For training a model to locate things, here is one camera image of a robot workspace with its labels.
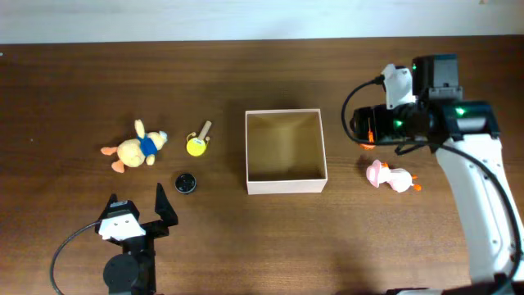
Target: stuffed animal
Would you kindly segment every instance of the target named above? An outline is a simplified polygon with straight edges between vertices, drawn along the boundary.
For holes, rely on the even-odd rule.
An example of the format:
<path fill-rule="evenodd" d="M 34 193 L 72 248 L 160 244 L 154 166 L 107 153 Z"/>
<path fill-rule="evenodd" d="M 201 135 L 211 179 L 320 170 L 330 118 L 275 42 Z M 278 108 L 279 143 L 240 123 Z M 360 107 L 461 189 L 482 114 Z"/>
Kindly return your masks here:
<path fill-rule="evenodd" d="M 141 120 L 134 121 L 134 128 L 138 138 L 126 140 L 118 147 L 103 147 L 102 154 L 110 156 L 116 152 L 119 160 L 111 164 L 111 168 L 119 173 L 124 173 L 124 165 L 138 167 L 144 161 L 151 166 L 155 163 L 155 155 L 167 142 L 164 131 L 146 134 Z"/>
<path fill-rule="evenodd" d="M 398 193 L 403 193 L 411 187 L 416 191 L 422 190 L 420 184 L 413 183 L 413 179 L 417 179 L 417 176 L 411 176 L 405 169 L 390 169 L 387 163 L 381 163 L 379 160 L 375 160 L 368 167 L 366 177 L 375 188 L 378 188 L 379 184 L 387 182 Z"/>

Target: white wall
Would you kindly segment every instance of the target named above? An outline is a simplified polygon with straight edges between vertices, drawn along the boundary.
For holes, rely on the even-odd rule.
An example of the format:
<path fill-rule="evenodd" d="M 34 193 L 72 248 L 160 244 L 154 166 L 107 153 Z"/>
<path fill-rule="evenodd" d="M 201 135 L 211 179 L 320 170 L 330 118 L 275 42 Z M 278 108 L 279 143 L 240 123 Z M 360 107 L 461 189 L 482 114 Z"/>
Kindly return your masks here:
<path fill-rule="evenodd" d="M 0 0 L 0 43 L 524 34 L 524 0 Z"/>

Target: blue shirt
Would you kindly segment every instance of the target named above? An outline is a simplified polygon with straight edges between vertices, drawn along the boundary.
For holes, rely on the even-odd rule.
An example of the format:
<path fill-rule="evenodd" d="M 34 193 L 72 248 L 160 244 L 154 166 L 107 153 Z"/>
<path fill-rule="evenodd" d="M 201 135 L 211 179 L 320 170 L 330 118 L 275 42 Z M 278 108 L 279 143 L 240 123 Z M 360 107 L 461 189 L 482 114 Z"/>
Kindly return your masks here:
<path fill-rule="evenodd" d="M 140 150 L 144 156 L 147 157 L 158 153 L 155 143 L 153 143 L 153 139 L 148 138 L 147 135 L 144 138 L 138 138 L 138 141 L 140 142 Z"/>

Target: round black object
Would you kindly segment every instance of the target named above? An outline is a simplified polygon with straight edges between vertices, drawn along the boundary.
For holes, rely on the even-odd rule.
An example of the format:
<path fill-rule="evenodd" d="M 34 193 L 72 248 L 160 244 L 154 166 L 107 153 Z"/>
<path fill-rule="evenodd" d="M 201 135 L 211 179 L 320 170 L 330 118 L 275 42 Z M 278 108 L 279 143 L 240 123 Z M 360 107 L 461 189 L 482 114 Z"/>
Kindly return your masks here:
<path fill-rule="evenodd" d="M 174 181 L 174 187 L 180 193 L 189 194 L 195 190 L 195 187 L 197 186 L 196 181 L 195 176 L 190 175 L 189 173 L 184 173 Z"/>
<path fill-rule="evenodd" d="M 138 279 L 140 269 L 133 256 L 119 254 L 111 258 L 104 268 L 104 282 L 110 290 L 130 290 Z"/>

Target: black bottle cap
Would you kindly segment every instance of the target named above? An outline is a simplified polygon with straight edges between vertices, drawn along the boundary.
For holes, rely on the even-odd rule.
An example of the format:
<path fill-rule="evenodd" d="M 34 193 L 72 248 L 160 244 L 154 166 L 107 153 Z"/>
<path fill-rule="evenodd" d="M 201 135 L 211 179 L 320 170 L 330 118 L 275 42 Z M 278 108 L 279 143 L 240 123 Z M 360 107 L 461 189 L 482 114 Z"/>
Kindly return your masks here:
<path fill-rule="evenodd" d="M 184 173 L 174 181 L 174 187 L 179 193 L 189 194 L 195 190 L 195 187 L 197 186 L 196 181 L 197 179 L 195 179 L 195 176 L 190 175 L 189 173 Z"/>

